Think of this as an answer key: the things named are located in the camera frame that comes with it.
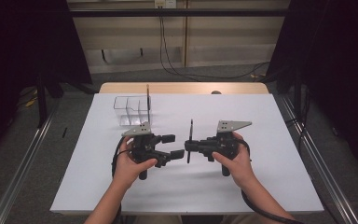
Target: forearm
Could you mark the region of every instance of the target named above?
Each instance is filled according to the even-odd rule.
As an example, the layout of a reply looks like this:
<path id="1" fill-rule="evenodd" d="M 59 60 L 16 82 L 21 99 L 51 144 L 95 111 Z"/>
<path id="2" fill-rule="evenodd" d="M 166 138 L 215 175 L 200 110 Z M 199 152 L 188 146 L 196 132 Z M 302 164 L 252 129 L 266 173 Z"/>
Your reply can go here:
<path id="1" fill-rule="evenodd" d="M 278 204 L 278 202 L 269 194 L 269 192 L 257 180 L 257 178 L 252 178 L 251 181 L 247 181 L 245 184 L 240 184 L 240 187 L 243 190 L 243 192 L 245 192 L 248 199 L 261 210 L 264 210 L 275 216 L 294 219 Z M 261 216 L 260 216 L 260 220 L 262 221 L 263 224 L 279 223 Z"/>
<path id="2" fill-rule="evenodd" d="M 113 180 L 85 223 L 112 223 L 127 189 L 126 186 Z"/>

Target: white table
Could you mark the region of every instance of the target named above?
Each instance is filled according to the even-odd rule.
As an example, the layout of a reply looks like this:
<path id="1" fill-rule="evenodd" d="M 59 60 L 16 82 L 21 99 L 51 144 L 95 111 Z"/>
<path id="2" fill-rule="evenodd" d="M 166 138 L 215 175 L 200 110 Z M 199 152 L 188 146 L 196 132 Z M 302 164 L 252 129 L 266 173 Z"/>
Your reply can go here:
<path id="1" fill-rule="evenodd" d="M 129 129 L 118 126 L 113 110 L 119 95 L 123 94 L 95 95 L 52 212 L 88 214 L 109 186 L 113 153 L 120 135 Z M 253 125 L 238 133 L 250 145 L 260 182 L 289 212 L 323 211 L 272 95 L 152 93 L 151 97 L 153 133 L 176 135 L 174 143 L 159 144 L 156 150 L 184 148 L 191 119 L 196 140 L 214 136 L 220 119 L 250 120 Z M 253 211 L 243 202 L 232 178 L 221 175 L 220 164 L 194 152 L 190 164 L 183 158 L 151 168 L 148 178 L 135 181 L 122 202 L 123 215 L 248 212 Z"/>

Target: acrylic organizer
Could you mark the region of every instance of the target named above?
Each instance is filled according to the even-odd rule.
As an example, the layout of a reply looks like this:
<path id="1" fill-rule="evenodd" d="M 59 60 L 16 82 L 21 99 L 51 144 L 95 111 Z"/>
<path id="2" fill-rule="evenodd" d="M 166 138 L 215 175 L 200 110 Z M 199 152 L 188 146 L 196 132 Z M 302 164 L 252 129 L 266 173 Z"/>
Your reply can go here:
<path id="1" fill-rule="evenodd" d="M 147 95 L 117 96 L 114 109 L 120 126 L 139 125 L 146 121 L 151 124 L 151 97 Z"/>

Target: wall outlet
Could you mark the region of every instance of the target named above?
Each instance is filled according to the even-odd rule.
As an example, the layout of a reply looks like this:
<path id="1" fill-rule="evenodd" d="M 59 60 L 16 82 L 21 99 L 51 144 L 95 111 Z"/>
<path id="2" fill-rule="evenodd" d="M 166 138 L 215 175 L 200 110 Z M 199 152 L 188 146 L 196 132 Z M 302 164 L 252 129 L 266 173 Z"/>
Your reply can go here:
<path id="1" fill-rule="evenodd" d="M 165 0 L 166 8 L 176 8 L 176 0 Z"/>
<path id="2" fill-rule="evenodd" d="M 155 8 L 165 8 L 165 0 L 155 0 Z"/>
<path id="3" fill-rule="evenodd" d="M 155 8 L 176 8 L 176 0 L 155 0 Z"/>

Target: metal rail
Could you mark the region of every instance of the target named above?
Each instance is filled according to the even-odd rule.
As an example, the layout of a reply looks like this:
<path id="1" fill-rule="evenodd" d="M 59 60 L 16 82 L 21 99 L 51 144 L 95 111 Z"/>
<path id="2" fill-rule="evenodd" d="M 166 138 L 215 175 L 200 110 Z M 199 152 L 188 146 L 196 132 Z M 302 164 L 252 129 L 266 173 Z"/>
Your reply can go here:
<path id="1" fill-rule="evenodd" d="M 278 9 L 143 8 L 143 9 L 71 9 L 73 17 L 284 17 L 303 16 L 304 11 Z"/>
<path id="2" fill-rule="evenodd" d="M 15 202 L 17 195 L 21 190 L 22 183 L 24 182 L 28 174 L 28 171 L 34 161 L 34 157 L 38 149 L 40 148 L 46 133 L 48 132 L 52 117 L 57 111 L 58 104 L 59 102 L 56 101 L 45 123 L 42 125 L 41 128 L 37 129 L 34 135 L 34 139 L 31 145 L 29 145 L 27 152 L 25 153 L 25 156 L 20 163 L 19 168 L 16 171 L 16 174 L 14 174 L 13 178 L 10 181 L 10 184 L 7 187 L 7 190 L 5 191 L 4 196 L 0 200 L 0 224 L 5 223 L 7 219 L 7 215 L 10 212 L 11 206 Z"/>
<path id="3" fill-rule="evenodd" d="M 290 118 L 295 119 L 296 115 L 294 112 L 293 104 L 290 99 L 287 96 L 283 96 L 282 100 L 287 112 L 289 113 Z M 310 137 L 310 134 L 308 133 L 307 129 L 304 128 L 303 124 L 299 122 L 295 123 L 295 127 L 299 135 L 301 135 L 301 132 L 303 133 L 301 137 L 302 141 L 345 223 L 358 224 L 358 219 L 354 214 L 347 197 L 339 187 L 336 179 L 330 173 L 330 170 L 324 162 L 321 153 L 319 152 L 318 148 Z"/>

